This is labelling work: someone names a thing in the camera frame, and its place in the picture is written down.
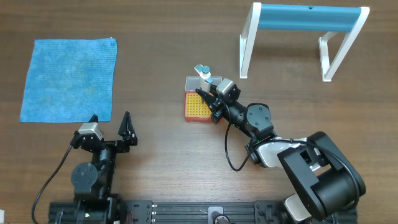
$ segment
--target white rack leg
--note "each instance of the white rack leg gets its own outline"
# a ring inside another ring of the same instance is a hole
[[[368,18],[370,8],[361,7],[361,14],[358,17],[358,20],[355,22],[353,29],[351,32],[347,33],[344,37],[343,43],[341,44],[335,59],[329,64],[329,53],[328,53],[328,40],[331,39],[336,32],[327,32],[323,37],[319,38],[319,49],[320,49],[320,60],[321,60],[321,68],[322,68],[322,81],[330,82],[331,78],[335,74],[337,68],[340,66],[340,63],[343,61],[346,56],[349,48],[352,46],[355,38],[358,36],[359,32],[362,29],[363,24]]]
[[[261,3],[254,2],[250,8],[239,40],[239,77],[248,78],[251,53],[256,39],[261,14]]]

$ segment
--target black cable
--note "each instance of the black cable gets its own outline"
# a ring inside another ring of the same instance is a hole
[[[65,155],[63,156],[63,158],[62,158],[60,164],[59,164],[58,167],[55,169],[54,173],[52,173],[52,175],[50,176],[50,178],[44,183],[43,187],[42,187],[42,188],[40,189],[40,191],[39,191],[39,194],[37,194],[36,200],[35,200],[35,202],[33,203],[33,206],[32,206],[32,220],[33,220],[33,222],[34,222],[35,224],[39,224],[39,223],[37,222],[37,220],[35,219],[35,208],[36,208],[37,202],[39,201],[39,198],[40,198],[40,196],[42,195],[42,193],[43,193],[45,187],[50,183],[50,181],[53,179],[53,177],[55,176],[55,174],[57,174],[57,172],[60,170],[60,168],[61,168],[63,162],[65,162],[65,159],[67,158],[67,156],[68,156],[68,154],[69,154],[69,152],[70,152],[71,149],[72,149],[72,146],[69,146],[69,148],[68,148],[68,150],[66,151]]]
[[[329,156],[331,156],[332,158],[336,159],[343,167],[344,169],[348,172],[349,176],[351,177],[351,180],[354,182],[354,186],[355,186],[355,194],[356,194],[356,198],[354,200],[354,203],[352,204],[352,206],[350,208],[347,208],[345,210],[351,210],[351,209],[355,209],[358,202],[359,202],[359,184],[358,181],[356,180],[356,178],[354,177],[354,174],[351,172],[351,170],[348,168],[348,166],[334,153],[332,153],[331,151],[325,149],[324,147],[319,146],[318,144],[312,143],[312,142],[308,142],[308,141],[300,141],[300,140],[286,140],[286,139],[273,139],[272,141],[274,142],[284,142],[284,143],[299,143],[299,144],[304,144],[307,146],[311,146],[314,148],[319,149],[321,152],[323,152],[324,154],[328,154]]]
[[[249,143],[249,152],[248,152],[248,155],[246,156],[246,158],[243,160],[243,162],[242,162],[242,164],[241,164],[241,166],[239,167],[239,168],[235,168],[234,167],[234,165],[232,165],[232,162],[231,162],[231,160],[229,159],[229,155],[228,155],[228,146],[227,146],[227,139],[228,139],[228,132],[229,132],[229,129],[230,129],[230,127],[231,127],[231,112],[229,111],[229,108],[228,108],[228,106],[226,105],[226,104],[224,104],[224,106],[225,106],[225,108],[226,108],[226,110],[227,110],[227,112],[228,112],[228,127],[226,128],[226,131],[225,131],[225,142],[224,142],[224,146],[225,146],[225,156],[226,156],[226,160],[228,161],[228,164],[229,164],[229,166],[231,167],[231,169],[233,170],[233,171],[236,171],[236,172],[238,172],[238,171],[240,171],[243,167],[244,167],[244,165],[246,164],[246,162],[248,161],[248,159],[250,158],[250,155],[254,152],[254,150],[256,149],[256,148],[253,148],[253,144],[254,144],[254,141],[256,140],[256,137],[253,135],[253,133],[251,133],[251,139],[250,139],[250,143]]]

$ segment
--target blue cloth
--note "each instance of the blue cloth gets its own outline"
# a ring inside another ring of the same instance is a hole
[[[36,40],[21,122],[110,121],[116,39]]]

